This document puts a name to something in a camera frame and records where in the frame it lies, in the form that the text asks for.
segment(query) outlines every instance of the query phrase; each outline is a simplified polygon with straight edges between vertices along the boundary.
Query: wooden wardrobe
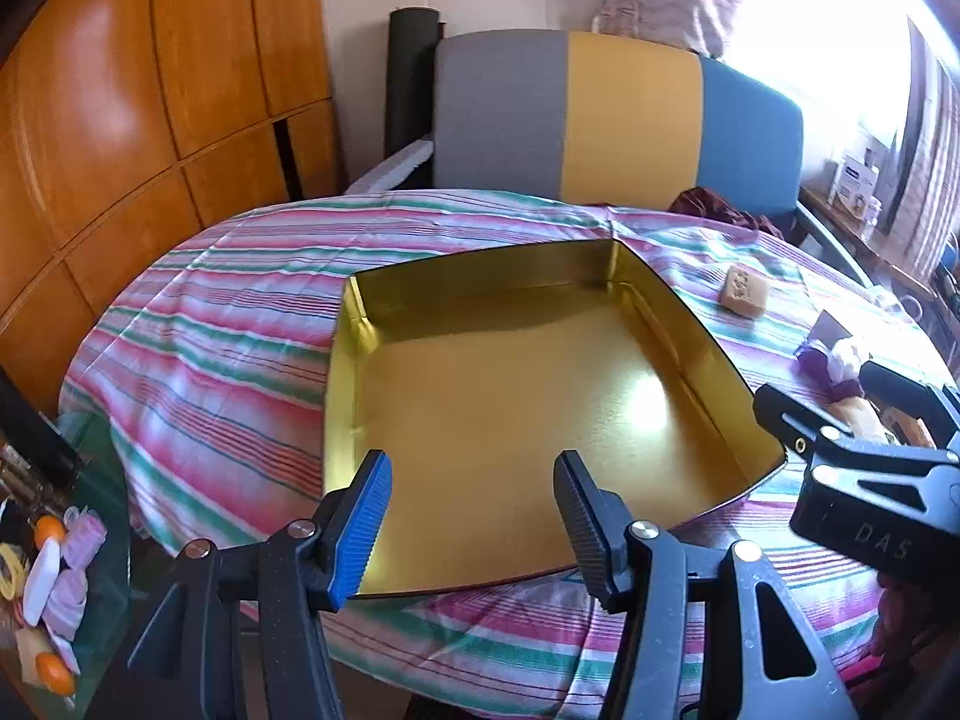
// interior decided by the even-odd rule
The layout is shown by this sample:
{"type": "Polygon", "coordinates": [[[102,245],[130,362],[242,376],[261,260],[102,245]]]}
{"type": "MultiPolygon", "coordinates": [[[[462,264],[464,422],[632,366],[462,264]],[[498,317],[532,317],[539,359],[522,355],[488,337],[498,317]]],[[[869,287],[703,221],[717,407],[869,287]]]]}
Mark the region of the wooden wardrobe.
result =
{"type": "Polygon", "coordinates": [[[54,416],[131,280],[337,155],[320,0],[47,0],[0,67],[0,365],[54,416]]]}

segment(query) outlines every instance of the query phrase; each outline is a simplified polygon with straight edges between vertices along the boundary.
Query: table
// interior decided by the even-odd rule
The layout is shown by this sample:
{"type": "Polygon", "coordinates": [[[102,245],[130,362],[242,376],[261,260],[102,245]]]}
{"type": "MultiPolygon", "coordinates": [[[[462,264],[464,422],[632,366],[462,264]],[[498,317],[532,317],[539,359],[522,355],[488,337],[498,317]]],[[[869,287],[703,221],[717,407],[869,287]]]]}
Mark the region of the table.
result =
{"type": "Polygon", "coordinates": [[[868,272],[875,272],[880,277],[889,276],[920,298],[935,298],[934,290],[929,284],[915,279],[896,264],[896,253],[891,251],[892,246],[886,236],[875,226],[863,223],[842,204],[830,202],[827,196],[808,187],[800,187],[800,202],[827,218],[837,229],[841,239],[853,245],[868,272]]]}
{"type": "MultiPolygon", "coordinates": [[[[949,372],[899,307],[786,242],[721,223],[572,206],[493,191],[398,191],[259,209],[203,231],[144,272],[77,353],[62,412],[108,419],[137,522],[171,552],[197,536],[229,547],[311,514],[323,492],[323,387],[347,276],[483,247],[616,238],[637,252],[717,338],[748,385],[824,394],[794,351],[826,308],[915,378],[949,372]],[[716,302],[728,264],[772,281],[756,322],[716,302]]],[[[842,667],[875,620],[872,571],[790,533],[803,464],[680,536],[760,543],[842,667]]],[[[358,600],[325,616],[335,659],[485,716],[596,717],[622,619],[576,572],[443,595],[358,600]]],[[[703,615],[688,632],[682,693],[698,692],[703,615]]]]}

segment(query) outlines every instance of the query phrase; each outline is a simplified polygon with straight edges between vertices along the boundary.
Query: metal screw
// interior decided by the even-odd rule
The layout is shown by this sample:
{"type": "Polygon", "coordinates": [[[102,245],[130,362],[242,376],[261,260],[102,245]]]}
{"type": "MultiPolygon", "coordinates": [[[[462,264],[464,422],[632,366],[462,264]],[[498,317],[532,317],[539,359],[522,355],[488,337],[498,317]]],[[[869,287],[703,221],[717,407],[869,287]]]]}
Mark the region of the metal screw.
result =
{"type": "Polygon", "coordinates": [[[733,554],[743,562],[757,562],[763,557],[763,550],[752,541],[738,541],[733,544],[733,554]]]}
{"type": "Polygon", "coordinates": [[[186,557],[189,557],[190,560],[200,560],[201,557],[206,557],[210,554],[210,551],[213,549],[213,544],[211,544],[205,538],[194,538],[189,544],[184,547],[184,552],[186,557]]]}
{"type": "Polygon", "coordinates": [[[308,519],[295,519],[287,525],[287,533],[292,538],[310,538],[317,533],[317,526],[308,519]]]}
{"type": "Polygon", "coordinates": [[[645,541],[650,541],[651,538],[659,536],[659,528],[652,522],[647,522],[645,519],[638,519],[637,522],[632,522],[630,524],[630,532],[637,538],[642,538],[645,541]]]}
{"type": "Polygon", "coordinates": [[[837,469],[831,466],[817,466],[816,469],[810,471],[810,474],[821,485],[827,485],[828,487],[833,487],[840,478],[837,469]]]}

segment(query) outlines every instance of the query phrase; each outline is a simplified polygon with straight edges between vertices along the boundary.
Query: yellow rubber band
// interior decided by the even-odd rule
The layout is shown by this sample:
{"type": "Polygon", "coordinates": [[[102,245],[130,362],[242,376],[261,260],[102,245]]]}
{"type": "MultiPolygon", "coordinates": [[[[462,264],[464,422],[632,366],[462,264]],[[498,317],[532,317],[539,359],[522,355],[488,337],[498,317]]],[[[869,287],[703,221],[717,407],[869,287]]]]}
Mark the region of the yellow rubber band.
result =
{"type": "Polygon", "coordinates": [[[27,570],[9,544],[0,544],[0,562],[3,562],[10,576],[10,579],[6,579],[4,573],[0,571],[0,596],[12,601],[23,595],[23,589],[27,584],[27,570]]]}

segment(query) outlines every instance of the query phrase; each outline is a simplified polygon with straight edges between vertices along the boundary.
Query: floor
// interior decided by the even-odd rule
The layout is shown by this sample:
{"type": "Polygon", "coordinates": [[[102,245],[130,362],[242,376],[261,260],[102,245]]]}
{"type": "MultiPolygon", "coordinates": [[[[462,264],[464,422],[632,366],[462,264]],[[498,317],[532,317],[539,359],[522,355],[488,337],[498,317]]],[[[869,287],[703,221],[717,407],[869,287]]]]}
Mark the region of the floor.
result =
{"type": "MultiPolygon", "coordinates": [[[[256,634],[243,636],[241,658],[248,720],[268,720],[260,667],[260,640],[256,634]]],[[[342,664],[333,664],[333,678],[347,720],[402,720],[407,712],[410,693],[406,690],[393,688],[342,664]]]]}

